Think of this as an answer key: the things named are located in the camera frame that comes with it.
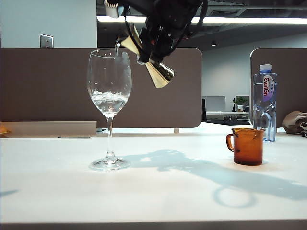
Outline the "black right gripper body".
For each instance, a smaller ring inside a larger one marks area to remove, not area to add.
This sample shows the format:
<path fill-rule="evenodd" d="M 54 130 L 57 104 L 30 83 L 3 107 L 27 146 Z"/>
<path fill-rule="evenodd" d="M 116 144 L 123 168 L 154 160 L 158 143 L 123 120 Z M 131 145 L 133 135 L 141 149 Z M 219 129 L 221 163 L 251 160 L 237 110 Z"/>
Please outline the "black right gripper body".
<path fill-rule="evenodd" d="M 175 40 L 179 39 L 190 23 L 187 14 L 149 14 L 145 25 L 154 37 L 153 55 L 168 56 L 175 47 Z"/>

